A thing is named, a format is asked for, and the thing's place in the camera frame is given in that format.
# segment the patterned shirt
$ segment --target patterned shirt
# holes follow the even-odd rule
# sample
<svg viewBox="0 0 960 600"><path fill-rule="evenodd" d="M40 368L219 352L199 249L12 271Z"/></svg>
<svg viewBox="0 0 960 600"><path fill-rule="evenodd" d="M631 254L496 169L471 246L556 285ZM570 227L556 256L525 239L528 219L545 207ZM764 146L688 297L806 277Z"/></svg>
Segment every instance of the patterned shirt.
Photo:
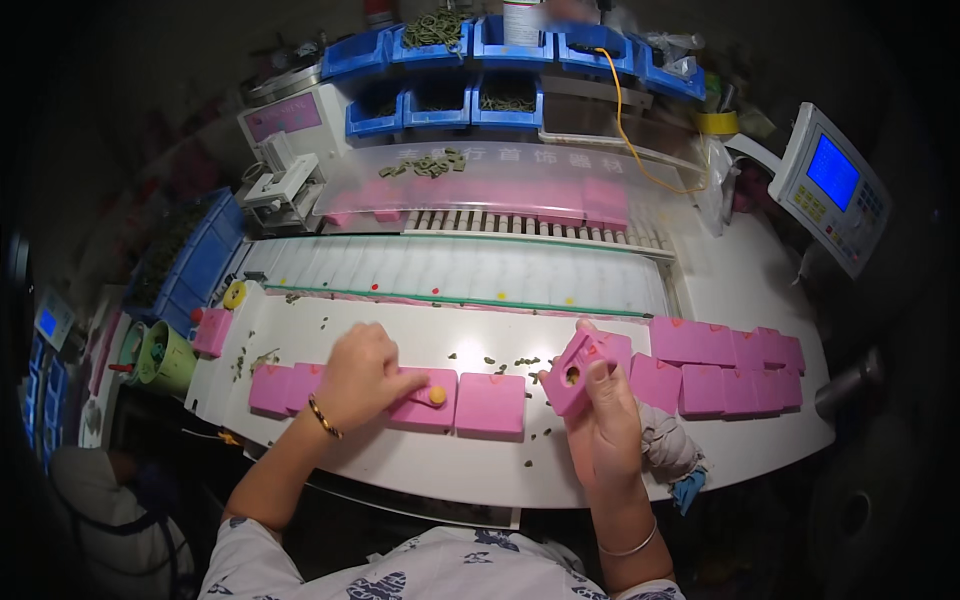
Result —
<svg viewBox="0 0 960 600"><path fill-rule="evenodd" d="M266 529L236 516L220 526L200 598L610 600L573 568L578 563L569 557L517 533L436 527L374 563L305 583ZM674 582L657 580L627 590L618 600L684 600L684 596Z"/></svg>

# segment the yellow knob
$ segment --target yellow knob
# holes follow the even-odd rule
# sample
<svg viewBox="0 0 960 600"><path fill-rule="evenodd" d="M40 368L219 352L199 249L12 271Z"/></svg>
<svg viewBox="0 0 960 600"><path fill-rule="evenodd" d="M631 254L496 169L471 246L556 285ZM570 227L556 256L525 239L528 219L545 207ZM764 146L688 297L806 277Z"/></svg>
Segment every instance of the yellow knob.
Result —
<svg viewBox="0 0 960 600"><path fill-rule="evenodd" d="M439 385L435 385L430 388L427 397L429 397L430 401L434 404L443 404L446 402L446 390Z"/></svg>

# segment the conveyor belt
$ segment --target conveyor belt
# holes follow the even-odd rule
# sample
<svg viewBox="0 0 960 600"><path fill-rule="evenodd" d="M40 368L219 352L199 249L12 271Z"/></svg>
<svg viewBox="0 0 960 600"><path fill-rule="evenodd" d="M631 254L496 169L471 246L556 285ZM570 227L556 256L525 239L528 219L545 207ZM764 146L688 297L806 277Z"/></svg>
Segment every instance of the conveyor belt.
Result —
<svg viewBox="0 0 960 600"><path fill-rule="evenodd" d="M669 315L650 258L632 252L447 236L254 242L243 272L265 287L640 316Z"/></svg>

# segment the spray can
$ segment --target spray can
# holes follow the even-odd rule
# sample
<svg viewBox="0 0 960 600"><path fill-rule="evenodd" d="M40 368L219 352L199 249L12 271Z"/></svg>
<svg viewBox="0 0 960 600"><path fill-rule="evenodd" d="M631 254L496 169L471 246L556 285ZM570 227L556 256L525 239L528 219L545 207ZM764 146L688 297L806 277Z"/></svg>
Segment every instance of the spray can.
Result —
<svg viewBox="0 0 960 600"><path fill-rule="evenodd" d="M527 14L540 0L503 0L503 43L507 46L539 46L540 29Z"/></svg>

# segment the blue lcd screen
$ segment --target blue lcd screen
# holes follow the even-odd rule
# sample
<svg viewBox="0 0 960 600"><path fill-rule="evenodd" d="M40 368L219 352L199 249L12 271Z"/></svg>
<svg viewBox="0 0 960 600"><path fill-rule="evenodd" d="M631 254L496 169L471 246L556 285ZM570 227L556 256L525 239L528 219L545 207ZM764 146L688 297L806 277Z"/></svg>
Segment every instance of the blue lcd screen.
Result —
<svg viewBox="0 0 960 600"><path fill-rule="evenodd" d="M853 197L853 190L860 181L860 174L856 171L846 156L840 152L828 137L820 134L817 151L813 153L813 160L806 170L806 176L824 190L824 193L837 205L840 210L847 211L847 204Z"/></svg>
<svg viewBox="0 0 960 600"><path fill-rule="evenodd" d="M40 331L47 334L48 338L54 337L54 330L57 329L57 320L54 319L54 316L50 314L50 311L46 308L43 309L43 313L40 315Z"/></svg>

